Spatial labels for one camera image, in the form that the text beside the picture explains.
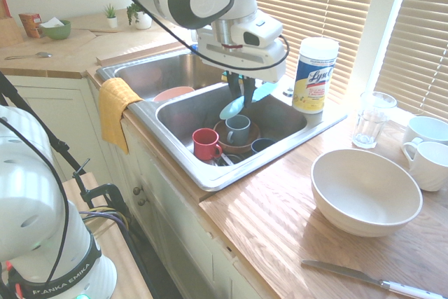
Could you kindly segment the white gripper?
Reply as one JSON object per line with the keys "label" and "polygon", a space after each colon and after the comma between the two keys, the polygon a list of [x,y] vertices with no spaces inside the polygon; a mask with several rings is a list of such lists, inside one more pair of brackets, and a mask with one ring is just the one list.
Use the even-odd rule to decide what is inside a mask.
{"label": "white gripper", "polygon": [[[276,83],[286,73],[286,50],[280,39],[275,39],[266,48],[225,48],[217,42],[212,29],[198,29],[197,35],[197,52],[203,63],[226,70],[232,99],[244,96],[245,108],[251,105],[255,79]],[[239,82],[240,74],[247,76],[243,78],[244,93]]]}

